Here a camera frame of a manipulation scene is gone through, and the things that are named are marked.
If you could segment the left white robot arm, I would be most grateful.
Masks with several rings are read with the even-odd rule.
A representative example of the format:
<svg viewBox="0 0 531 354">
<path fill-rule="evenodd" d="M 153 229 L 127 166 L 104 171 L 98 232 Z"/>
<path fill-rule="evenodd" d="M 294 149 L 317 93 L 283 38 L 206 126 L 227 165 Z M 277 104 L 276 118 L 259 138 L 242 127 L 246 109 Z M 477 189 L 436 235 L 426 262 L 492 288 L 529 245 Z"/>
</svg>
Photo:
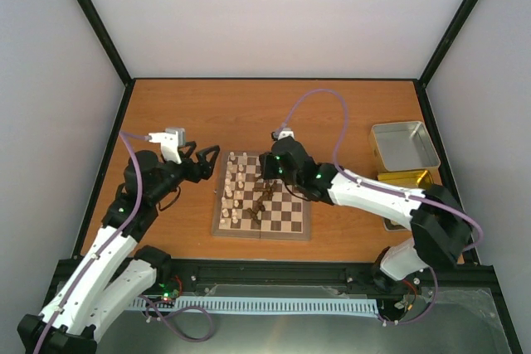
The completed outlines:
<svg viewBox="0 0 531 354">
<path fill-rule="evenodd" d="M 27 314 L 17 333 L 28 353 L 94 353 L 114 321 L 146 290 L 171 284 L 171 257 L 140 247 L 161 201 L 182 182 L 209 179 L 219 146 L 194 142 L 162 146 L 163 154 L 128 146 L 124 183 L 108 207 L 90 250 L 60 291 L 37 315 Z"/>
</svg>

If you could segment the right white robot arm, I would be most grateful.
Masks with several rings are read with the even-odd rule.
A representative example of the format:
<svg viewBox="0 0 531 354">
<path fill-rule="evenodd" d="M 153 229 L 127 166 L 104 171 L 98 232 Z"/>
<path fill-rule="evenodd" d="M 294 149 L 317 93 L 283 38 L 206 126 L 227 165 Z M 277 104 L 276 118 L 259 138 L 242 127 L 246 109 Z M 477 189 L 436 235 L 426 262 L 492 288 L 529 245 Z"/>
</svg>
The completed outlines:
<svg viewBox="0 0 531 354">
<path fill-rule="evenodd" d="M 361 177 L 336 163 L 315 162 L 292 137 L 276 140 L 259 164 L 263 179 L 281 180 L 308 201 L 358 208 L 411 232 L 373 263 L 373 283 L 382 291 L 422 269 L 454 269 L 470 248 L 472 223 L 443 186 L 422 190 Z"/>
</svg>

